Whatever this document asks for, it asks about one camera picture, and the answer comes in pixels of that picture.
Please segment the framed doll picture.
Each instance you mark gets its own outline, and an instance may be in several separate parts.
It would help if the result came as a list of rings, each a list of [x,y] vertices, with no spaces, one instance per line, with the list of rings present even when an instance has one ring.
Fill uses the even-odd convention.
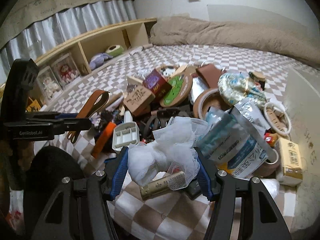
[[[62,88],[66,88],[70,83],[80,76],[79,70],[71,53],[62,55],[50,66]]]

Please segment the white mesh gauze wad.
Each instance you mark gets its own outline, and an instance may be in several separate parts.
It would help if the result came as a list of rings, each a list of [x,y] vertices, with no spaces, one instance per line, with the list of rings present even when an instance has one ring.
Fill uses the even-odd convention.
[[[129,145],[128,171],[139,186],[150,183],[159,172],[172,175],[169,189],[175,191],[187,187],[199,172],[197,141],[209,131],[208,122],[190,117],[176,116],[165,128],[153,132],[154,141],[148,144]]]

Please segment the grey plastic lint roller holder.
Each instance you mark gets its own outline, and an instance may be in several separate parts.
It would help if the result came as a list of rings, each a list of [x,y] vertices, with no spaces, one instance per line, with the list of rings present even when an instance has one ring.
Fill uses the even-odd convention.
[[[113,130],[112,149],[118,154],[124,146],[139,143],[139,128],[130,111],[125,111],[124,122]]]

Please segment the red cigarette box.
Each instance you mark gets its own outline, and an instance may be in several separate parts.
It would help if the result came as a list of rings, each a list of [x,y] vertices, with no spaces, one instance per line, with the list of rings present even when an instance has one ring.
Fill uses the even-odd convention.
[[[155,101],[160,101],[172,88],[171,84],[156,69],[146,76],[143,86],[152,91]]]

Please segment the floral fabric pouch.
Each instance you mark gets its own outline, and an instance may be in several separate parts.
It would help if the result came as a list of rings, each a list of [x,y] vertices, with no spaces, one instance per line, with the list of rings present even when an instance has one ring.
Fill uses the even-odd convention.
[[[241,73],[222,74],[217,85],[221,98],[230,106],[236,105],[243,99],[253,102],[259,109],[263,109],[267,103],[260,85]]]

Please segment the blue white mask packet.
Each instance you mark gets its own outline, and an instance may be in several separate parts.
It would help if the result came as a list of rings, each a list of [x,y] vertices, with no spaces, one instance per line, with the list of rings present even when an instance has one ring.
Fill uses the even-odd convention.
[[[242,99],[227,111],[211,107],[206,122],[210,130],[197,147],[218,169],[235,178],[248,178],[267,160],[278,160],[264,139],[269,125],[250,100]]]

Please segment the green frog cork coaster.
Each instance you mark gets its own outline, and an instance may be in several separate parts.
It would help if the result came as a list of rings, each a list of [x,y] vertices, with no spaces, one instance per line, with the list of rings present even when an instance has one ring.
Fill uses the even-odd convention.
[[[172,77],[168,83],[171,85],[171,90],[160,100],[162,107],[176,107],[181,104],[189,95],[193,78],[188,74],[179,74]]]

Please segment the checkered bed sheet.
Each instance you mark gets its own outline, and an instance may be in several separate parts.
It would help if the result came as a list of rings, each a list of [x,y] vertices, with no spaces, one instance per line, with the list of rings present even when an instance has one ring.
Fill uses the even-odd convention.
[[[157,88],[161,83],[169,82],[172,73],[180,66],[184,66],[185,74],[191,77],[189,103],[193,103],[207,87],[196,72],[197,68],[204,66],[244,75],[249,72],[263,74],[267,99],[284,99],[288,73],[292,69],[306,77],[319,78],[319,70],[271,52],[227,46],[153,46],[95,69],[69,91],[60,94],[47,109],[76,113],[97,89],[116,95],[129,93],[139,85]],[[142,200],[138,185],[126,176],[120,195],[109,202],[108,209],[125,239],[130,236],[139,239],[202,239],[213,205],[204,196],[191,200],[179,192]]]

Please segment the orange flat item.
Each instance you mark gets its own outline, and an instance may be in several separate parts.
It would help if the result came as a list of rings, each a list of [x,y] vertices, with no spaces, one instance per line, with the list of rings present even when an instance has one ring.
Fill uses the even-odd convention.
[[[99,154],[102,152],[104,145],[108,142],[110,137],[113,134],[113,130],[115,129],[116,124],[113,122],[109,122],[105,129],[102,131],[100,137],[97,139],[95,146],[93,147],[93,150],[91,152],[91,155],[97,159],[99,157]]]

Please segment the grey curtain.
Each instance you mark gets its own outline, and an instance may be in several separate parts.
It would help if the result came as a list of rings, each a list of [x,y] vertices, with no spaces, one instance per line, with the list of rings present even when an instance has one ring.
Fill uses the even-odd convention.
[[[66,9],[35,22],[1,47],[1,83],[15,59],[35,60],[78,35],[135,19],[133,0],[111,0]]]

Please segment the brown leather case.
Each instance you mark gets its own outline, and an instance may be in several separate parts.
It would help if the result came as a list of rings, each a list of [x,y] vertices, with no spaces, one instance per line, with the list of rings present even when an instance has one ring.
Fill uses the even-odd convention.
[[[76,118],[91,118],[94,113],[103,109],[109,99],[109,92],[97,89],[88,98]]]

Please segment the large tape roll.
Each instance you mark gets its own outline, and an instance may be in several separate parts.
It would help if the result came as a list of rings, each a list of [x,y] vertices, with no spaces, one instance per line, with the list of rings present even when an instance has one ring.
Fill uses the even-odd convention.
[[[204,120],[206,113],[211,107],[226,111],[230,109],[220,95],[217,88],[210,88],[202,92],[195,100],[193,105],[193,115],[195,118]]]

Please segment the brown tape roll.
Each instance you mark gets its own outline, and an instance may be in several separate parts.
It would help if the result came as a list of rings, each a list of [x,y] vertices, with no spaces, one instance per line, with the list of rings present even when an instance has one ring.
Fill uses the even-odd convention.
[[[262,163],[262,165],[253,173],[258,177],[270,176],[280,165],[279,153],[273,149],[272,154]]]

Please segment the gold cylindrical tube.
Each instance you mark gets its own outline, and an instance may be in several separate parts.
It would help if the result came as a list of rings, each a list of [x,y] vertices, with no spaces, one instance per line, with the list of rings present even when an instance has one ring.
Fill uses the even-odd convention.
[[[175,183],[185,183],[185,175],[183,171],[179,171],[167,175],[161,179],[153,180],[145,186],[140,187],[140,195],[142,200],[155,198],[173,191]]]

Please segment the beige duvet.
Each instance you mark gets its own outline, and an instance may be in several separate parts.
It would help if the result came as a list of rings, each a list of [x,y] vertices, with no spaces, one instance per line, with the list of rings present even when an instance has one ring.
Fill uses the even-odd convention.
[[[150,41],[158,46],[200,44],[269,51],[319,68],[319,42],[262,24],[163,17],[151,28]]]

